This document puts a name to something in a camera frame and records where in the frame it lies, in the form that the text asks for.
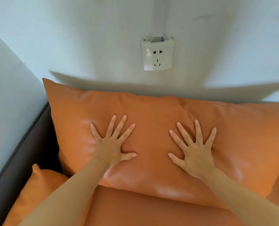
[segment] skin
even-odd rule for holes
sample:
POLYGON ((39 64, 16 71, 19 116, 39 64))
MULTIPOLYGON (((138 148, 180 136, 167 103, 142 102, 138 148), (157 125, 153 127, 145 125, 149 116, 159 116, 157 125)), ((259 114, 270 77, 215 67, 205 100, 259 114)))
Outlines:
MULTIPOLYGON (((120 161, 130 160, 137 155, 136 153, 122 154, 120 151, 122 143, 135 128, 135 124, 131 125, 118 137, 126 119, 127 116, 123 116, 113 132, 116 120, 116 116, 113 116, 104 138, 98 134, 94 124, 91 124, 91 130, 97 142, 94 157, 37 206, 19 226, 78 225, 90 196, 105 172, 120 161)), ((183 150, 185 159, 181 160, 169 153, 173 163, 193 177, 202 180, 244 225, 279 225, 278 206, 243 188, 214 166, 211 147, 216 136, 216 128, 213 128, 209 139, 203 144, 198 121, 195 121, 195 143, 180 123, 177 123, 177 127, 186 144, 172 130, 169 132, 176 144, 183 150)))

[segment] orange leather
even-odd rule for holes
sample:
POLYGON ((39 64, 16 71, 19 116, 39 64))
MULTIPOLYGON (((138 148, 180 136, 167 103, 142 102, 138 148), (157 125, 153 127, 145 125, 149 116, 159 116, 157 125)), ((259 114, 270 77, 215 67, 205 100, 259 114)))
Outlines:
MULTIPOLYGON (((65 175, 51 170, 40 170, 38 165, 34 164, 33 173, 9 211, 3 226, 19 225, 35 207, 67 180, 65 175)), ((86 206, 84 217, 80 220, 80 226, 85 223, 92 197, 93 195, 86 206)))
MULTIPOLYGON (((279 206, 279 178, 267 199, 279 206)), ((241 226, 242 224, 227 209, 98 186, 85 226, 108 225, 241 226)))
POLYGON ((89 124, 105 134, 111 117, 116 125, 128 115, 123 132, 136 127, 122 152, 130 161, 109 170, 100 185, 206 206, 225 207, 200 180, 173 164, 167 153, 183 158, 169 135, 176 122, 195 140, 194 120, 204 137, 217 127, 212 148, 216 167, 248 189, 266 197, 279 175, 279 103, 230 104, 131 93, 81 91, 43 79, 56 129, 62 166, 73 175, 93 156, 96 142, 89 124))

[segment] person's left arm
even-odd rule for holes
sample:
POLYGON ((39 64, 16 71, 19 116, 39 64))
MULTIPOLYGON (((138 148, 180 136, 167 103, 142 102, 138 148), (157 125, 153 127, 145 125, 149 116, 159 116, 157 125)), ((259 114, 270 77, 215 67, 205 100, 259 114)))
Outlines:
POLYGON ((116 116, 113 116, 105 138, 101 138, 94 124, 91 124, 91 130, 97 142, 94 157, 85 167, 37 206, 19 226, 77 225, 90 196, 108 168, 122 160, 130 160, 137 155, 136 153, 122 154, 120 152, 122 143, 128 138, 135 127, 135 124, 131 125, 118 138, 126 119, 127 116, 123 116, 113 132, 116 120, 116 116))

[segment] finger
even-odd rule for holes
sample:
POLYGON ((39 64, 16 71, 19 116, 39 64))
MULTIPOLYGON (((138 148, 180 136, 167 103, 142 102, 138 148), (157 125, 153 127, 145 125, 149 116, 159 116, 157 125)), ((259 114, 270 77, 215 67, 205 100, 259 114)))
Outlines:
POLYGON ((130 160, 130 159, 134 158, 135 156, 137 156, 137 154, 134 153, 134 152, 127 153, 127 154, 121 153, 121 161, 123 161, 123 160, 130 160))
POLYGON ((114 127, 114 124, 115 124, 115 120, 116 120, 116 115, 114 115, 112 118, 111 118, 111 121, 109 123, 109 126, 108 126, 108 129, 107 129, 107 133, 106 133, 106 136, 105 138, 110 138, 111 135, 112 135, 112 131, 113 131, 113 127, 114 127))
POLYGON ((184 140, 186 141, 186 143, 188 145, 193 144, 193 140, 190 138, 189 134, 187 133, 187 131, 183 128, 183 126, 181 125, 181 123, 177 122, 177 127, 181 133, 181 135, 183 136, 184 140))
POLYGON ((195 143, 203 145, 202 132, 201 132, 201 127, 200 127, 198 120, 195 121, 195 128, 196 128, 196 142, 195 143))
POLYGON ((177 156, 173 155, 172 153, 168 153, 168 156, 171 158, 172 162, 176 165, 180 166, 181 168, 184 167, 185 162, 182 159, 179 159, 177 156))
POLYGON ((127 115, 124 115, 112 135, 113 138, 117 139, 117 137, 120 134, 120 131, 122 130, 122 127, 124 126, 126 119, 127 119, 127 115))
POLYGON ((172 138, 175 141, 175 143, 177 143, 177 145, 182 149, 182 151, 184 153, 184 151, 187 148, 186 144, 172 130, 169 130, 169 133, 172 136, 172 138))
POLYGON ((209 147, 209 148, 212 147, 213 142, 214 142, 215 137, 216 137, 216 133, 217 133, 217 129, 216 129, 216 128, 213 128, 213 129, 212 129, 212 132, 211 132, 211 134, 210 134, 210 136, 209 136, 209 138, 208 138, 208 140, 205 142, 205 145, 206 145, 207 147, 209 147))
POLYGON ((126 132, 124 132, 122 134, 121 137, 119 137, 119 141, 121 144, 123 144, 123 142, 130 136, 131 132, 133 131, 133 129, 135 128, 135 124, 132 124, 127 130, 126 132))
POLYGON ((93 136, 95 137, 95 140, 98 142, 101 139, 101 137, 100 137, 99 133, 97 132, 95 125, 93 123, 91 123, 90 128, 91 128, 93 136))

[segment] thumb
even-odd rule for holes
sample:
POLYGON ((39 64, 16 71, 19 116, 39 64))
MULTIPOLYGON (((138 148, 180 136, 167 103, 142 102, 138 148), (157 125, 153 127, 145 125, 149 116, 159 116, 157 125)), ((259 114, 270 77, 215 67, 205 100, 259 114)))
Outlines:
POLYGON ((137 154, 134 153, 134 152, 127 153, 127 154, 121 153, 121 161, 123 161, 123 160, 130 160, 130 159, 134 158, 135 156, 137 156, 137 154))
POLYGON ((183 167, 184 166, 184 160, 179 159, 177 156, 173 155, 172 153, 168 153, 168 156, 171 158, 172 162, 176 165, 183 167))

